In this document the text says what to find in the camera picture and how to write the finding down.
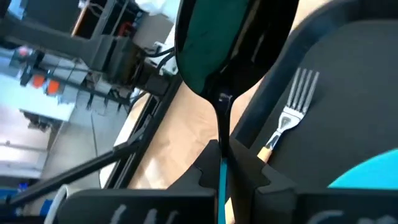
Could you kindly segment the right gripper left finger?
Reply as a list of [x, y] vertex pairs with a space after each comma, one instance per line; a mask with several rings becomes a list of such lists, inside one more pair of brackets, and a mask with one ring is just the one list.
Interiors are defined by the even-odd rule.
[[217, 198], [221, 152], [217, 140], [210, 140], [193, 164], [167, 189], [168, 198]]

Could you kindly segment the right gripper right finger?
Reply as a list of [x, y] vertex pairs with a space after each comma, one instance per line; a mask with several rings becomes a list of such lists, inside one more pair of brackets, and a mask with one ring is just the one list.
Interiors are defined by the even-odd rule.
[[230, 139], [229, 186], [236, 223], [289, 224], [297, 201], [296, 184]]

